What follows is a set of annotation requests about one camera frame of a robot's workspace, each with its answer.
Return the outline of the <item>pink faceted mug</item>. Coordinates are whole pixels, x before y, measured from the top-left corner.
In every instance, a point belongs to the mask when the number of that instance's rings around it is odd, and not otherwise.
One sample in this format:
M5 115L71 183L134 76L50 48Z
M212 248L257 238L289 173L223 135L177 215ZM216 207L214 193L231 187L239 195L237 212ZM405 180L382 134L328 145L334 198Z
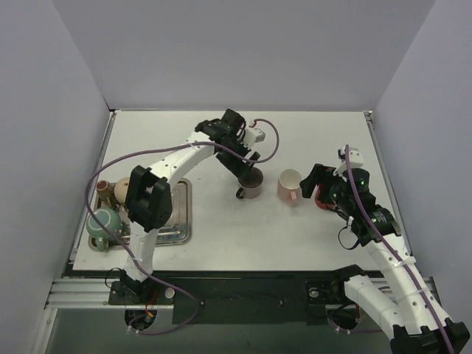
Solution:
M294 206L301 198L302 175L294 169L283 170L277 182L277 195L280 200Z

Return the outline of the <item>red mug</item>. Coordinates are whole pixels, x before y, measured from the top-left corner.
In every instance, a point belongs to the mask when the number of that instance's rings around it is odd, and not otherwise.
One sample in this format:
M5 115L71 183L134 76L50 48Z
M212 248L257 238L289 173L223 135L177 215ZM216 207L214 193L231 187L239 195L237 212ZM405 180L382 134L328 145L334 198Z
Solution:
M322 202L319 195L320 195L320 189L316 189L315 194L314 194L314 201L318 208L323 209L323 210L329 210L329 211L334 211L336 209L335 204L326 204L325 202Z

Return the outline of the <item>lilac mug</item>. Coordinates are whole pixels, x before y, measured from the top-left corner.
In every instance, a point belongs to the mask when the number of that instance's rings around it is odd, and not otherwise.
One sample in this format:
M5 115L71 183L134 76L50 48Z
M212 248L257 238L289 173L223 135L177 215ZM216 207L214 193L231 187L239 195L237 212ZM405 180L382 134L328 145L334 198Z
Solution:
M235 193L237 199L255 199L262 192L263 175L250 176L247 179L238 179L239 188Z

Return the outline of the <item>beige round mug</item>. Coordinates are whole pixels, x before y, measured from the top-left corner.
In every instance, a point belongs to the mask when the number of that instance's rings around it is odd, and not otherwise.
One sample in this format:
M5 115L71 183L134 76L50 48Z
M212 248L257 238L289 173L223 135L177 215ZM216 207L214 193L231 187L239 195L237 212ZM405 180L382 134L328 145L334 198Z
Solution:
M128 193L129 182L130 182L130 178L124 177L124 178L121 178L114 185L114 197L116 198L117 202L121 205L125 204L126 196Z

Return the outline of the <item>green mug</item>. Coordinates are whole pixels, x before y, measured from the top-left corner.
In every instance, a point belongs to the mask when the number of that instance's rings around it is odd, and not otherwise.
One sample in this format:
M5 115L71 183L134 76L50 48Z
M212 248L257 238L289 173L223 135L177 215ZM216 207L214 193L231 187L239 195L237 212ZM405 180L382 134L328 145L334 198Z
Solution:
M122 231L122 219L119 213L108 207L99 208L93 215L88 216L86 229L94 240L97 250L104 252L108 250L112 235L118 235Z

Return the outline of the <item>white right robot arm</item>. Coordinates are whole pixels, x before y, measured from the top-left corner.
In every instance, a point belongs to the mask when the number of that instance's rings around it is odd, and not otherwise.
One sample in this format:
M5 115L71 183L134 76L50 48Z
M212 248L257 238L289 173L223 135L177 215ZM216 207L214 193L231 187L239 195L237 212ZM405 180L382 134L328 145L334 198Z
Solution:
M358 265L350 265L337 270L330 295L363 308L386 334L393 353L460 353L471 337L467 327L452 320L421 278L393 214L369 191L369 173L361 168L338 173L315 164L300 186L303 196L345 220L392 293L387 296Z

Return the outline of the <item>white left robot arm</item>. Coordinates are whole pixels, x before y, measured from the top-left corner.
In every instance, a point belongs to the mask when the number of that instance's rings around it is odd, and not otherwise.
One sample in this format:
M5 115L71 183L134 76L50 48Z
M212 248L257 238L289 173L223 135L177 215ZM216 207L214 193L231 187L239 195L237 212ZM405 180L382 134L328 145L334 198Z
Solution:
M211 156L235 177L246 179L256 164L270 161L253 149L265 139L256 123L248 124L238 112L228 108L219 119L199 122L184 144L165 149L165 156L149 167L131 171L125 208L132 236L123 248L128 253L120 284L137 304L152 293L153 253L159 230L173 212L172 189L189 171Z

